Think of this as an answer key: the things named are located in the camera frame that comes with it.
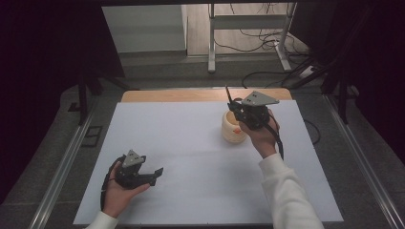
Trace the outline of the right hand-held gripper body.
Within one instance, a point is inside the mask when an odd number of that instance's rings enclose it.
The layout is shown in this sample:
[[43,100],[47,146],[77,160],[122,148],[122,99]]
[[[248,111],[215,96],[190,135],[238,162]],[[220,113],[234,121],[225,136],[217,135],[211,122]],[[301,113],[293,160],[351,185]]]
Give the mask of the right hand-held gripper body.
[[242,101],[242,115],[238,120],[243,122],[250,130],[261,129],[269,122],[267,105],[278,104],[279,100],[266,94],[253,91]]

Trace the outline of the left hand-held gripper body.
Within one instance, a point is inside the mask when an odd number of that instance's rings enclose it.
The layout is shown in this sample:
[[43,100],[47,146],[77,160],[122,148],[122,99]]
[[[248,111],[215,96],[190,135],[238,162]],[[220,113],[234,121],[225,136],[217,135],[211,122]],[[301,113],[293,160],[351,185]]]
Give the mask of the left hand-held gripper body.
[[121,164],[116,171],[116,182],[124,189],[135,189],[139,187],[139,182],[149,178],[141,177],[139,169],[145,162],[146,156],[139,156],[134,150],[130,150],[127,155],[117,159]]

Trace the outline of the cream ceramic pen holder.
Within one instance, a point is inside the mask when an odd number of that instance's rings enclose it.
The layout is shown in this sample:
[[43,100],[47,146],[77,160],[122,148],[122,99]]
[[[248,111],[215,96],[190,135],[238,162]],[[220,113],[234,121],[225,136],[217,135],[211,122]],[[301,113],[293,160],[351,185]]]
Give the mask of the cream ceramic pen holder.
[[240,128],[239,122],[235,115],[227,111],[222,119],[222,136],[230,143],[242,143],[246,139],[246,133]]

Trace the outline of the person's right hand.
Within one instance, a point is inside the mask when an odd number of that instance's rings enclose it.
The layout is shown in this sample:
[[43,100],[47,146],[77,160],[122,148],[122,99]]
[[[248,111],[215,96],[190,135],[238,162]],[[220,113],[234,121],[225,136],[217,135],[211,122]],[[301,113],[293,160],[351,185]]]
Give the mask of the person's right hand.
[[262,158],[267,158],[276,154],[276,139],[269,130],[266,128],[250,130],[243,122],[240,122],[239,125],[241,130],[250,137],[254,148]]

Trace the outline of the person's left hand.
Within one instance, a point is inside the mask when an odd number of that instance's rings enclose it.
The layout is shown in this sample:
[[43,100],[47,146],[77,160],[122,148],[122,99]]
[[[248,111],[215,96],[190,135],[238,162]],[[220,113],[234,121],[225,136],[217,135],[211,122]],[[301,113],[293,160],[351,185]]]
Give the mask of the person's left hand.
[[135,189],[126,190],[116,182],[116,171],[121,162],[117,162],[107,181],[107,188],[105,191],[104,205],[102,212],[106,215],[117,219],[118,216],[126,209],[131,199],[136,195],[146,191],[150,184],[143,184]]

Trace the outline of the white table cover sheet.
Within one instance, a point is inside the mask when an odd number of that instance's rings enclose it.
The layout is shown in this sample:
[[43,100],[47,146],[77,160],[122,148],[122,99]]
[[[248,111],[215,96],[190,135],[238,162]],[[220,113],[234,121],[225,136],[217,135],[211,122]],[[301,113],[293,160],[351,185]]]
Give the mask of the white table cover sheet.
[[129,150],[146,160],[144,174],[163,174],[120,215],[122,225],[269,225],[260,155],[249,140],[222,136],[223,102],[117,104],[74,223],[86,225],[100,209],[110,165]]

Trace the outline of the wooden table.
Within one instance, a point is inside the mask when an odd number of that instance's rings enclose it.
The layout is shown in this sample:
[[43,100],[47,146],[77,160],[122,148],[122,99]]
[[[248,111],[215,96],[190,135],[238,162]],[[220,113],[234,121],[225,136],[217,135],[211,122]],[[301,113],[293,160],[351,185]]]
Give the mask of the wooden table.
[[[253,91],[267,94],[280,100],[291,100],[287,89],[229,89],[232,97],[245,98]],[[228,101],[225,89],[176,89],[155,91],[128,91],[122,96],[121,102],[199,102]]]

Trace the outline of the white power strip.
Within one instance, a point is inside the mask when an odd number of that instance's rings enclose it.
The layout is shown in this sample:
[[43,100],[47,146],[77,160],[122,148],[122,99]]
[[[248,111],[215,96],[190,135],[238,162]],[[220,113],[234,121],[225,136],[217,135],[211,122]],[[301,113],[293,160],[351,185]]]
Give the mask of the white power strip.
[[306,78],[309,75],[311,75],[312,73],[314,73],[316,71],[316,68],[314,66],[308,66],[306,69],[304,69],[300,74],[299,77],[300,78]]

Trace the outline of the black tripod stand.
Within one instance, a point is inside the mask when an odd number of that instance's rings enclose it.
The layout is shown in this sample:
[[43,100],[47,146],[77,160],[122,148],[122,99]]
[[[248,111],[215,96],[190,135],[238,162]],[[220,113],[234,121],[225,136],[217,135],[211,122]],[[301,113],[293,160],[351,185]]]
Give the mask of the black tripod stand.
[[348,95],[349,76],[349,72],[341,63],[332,62],[327,66],[327,76],[321,86],[323,94],[332,94],[335,89],[338,90],[337,112],[344,124],[349,123],[347,118],[347,100],[350,98]]
[[78,102],[72,103],[69,109],[70,112],[79,112],[79,126],[83,125],[89,116],[87,90],[90,90],[91,95],[101,95],[103,92],[103,87],[99,81],[100,78],[109,81],[124,91],[132,90],[131,86],[117,77],[112,77],[100,68],[93,66],[82,67],[77,75]]

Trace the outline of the white panel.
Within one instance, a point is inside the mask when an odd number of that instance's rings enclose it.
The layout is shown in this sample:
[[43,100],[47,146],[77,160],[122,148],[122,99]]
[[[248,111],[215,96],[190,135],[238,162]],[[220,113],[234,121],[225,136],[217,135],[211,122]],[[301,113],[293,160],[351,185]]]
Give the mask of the white panel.
[[103,7],[118,52],[186,50],[182,5]]

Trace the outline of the dark curtain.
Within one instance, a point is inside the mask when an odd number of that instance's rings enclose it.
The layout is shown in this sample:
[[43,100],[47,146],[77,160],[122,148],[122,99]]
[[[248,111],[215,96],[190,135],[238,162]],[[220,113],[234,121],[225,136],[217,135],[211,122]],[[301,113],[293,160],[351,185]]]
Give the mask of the dark curtain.
[[289,32],[321,65],[349,38],[364,9],[371,14],[353,40],[341,72],[358,91],[356,105],[405,164],[405,0],[299,3]]
[[83,77],[123,77],[98,2],[0,0],[0,204],[31,161],[59,109]]

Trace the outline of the metal floor rail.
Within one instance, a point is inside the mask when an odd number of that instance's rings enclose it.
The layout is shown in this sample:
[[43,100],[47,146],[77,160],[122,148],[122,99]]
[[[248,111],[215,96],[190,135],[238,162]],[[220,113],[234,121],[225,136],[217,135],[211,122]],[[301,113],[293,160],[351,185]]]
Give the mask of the metal floor rail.
[[377,177],[372,165],[367,160],[363,149],[360,147],[358,141],[356,140],[351,128],[348,124],[345,124],[342,118],[339,116],[337,111],[337,105],[333,101],[331,95],[324,95],[324,100],[326,101],[330,113],[336,122],[342,136],[349,145],[349,148],[353,154],[354,160],[356,161],[363,177],[366,179],[375,199],[382,210],[386,220],[390,224],[392,229],[405,229],[405,220],[401,218],[399,212],[392,198],[390,197],[388,191],[383,186],[380,179]]
[[98,101],[98,98],[93,98],[91,100],[89,112],[82,123],[76,128],[75,134],[72,137],[63,157],[60,160],[60,163],[53,175],[51,183],[46,193],[44,194],[38,208],[36,209],[36,212],[33,215],[28,229],[45,228],[52,210],[56,204],[56,201],[61,193],[63,185],[67,179],[67,176],[73,166],[82,140],[84,139],[84,136],[86,135],[93,120]]

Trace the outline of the white metal stand frame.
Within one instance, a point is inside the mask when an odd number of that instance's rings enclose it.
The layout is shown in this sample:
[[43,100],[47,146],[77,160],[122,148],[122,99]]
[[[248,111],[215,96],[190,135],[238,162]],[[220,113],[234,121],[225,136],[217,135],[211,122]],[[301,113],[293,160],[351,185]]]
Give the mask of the white metal stand frame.
[[281,37],[274,41],[275,51],[279,57],[283,69],[286,72],[291,71],[288,62],[287,51],[285,47],[286,38],[292,17],[296,8],[296,3],[288,3],[288,9],[285,14],[266,14],[266,15],[216,15],[215,5],[208,5],[209,16],[209,50],[208,50],[208,72],[216,71],[216,53],[215,53],[215,30],[259,30],[259,29],[281,29]]

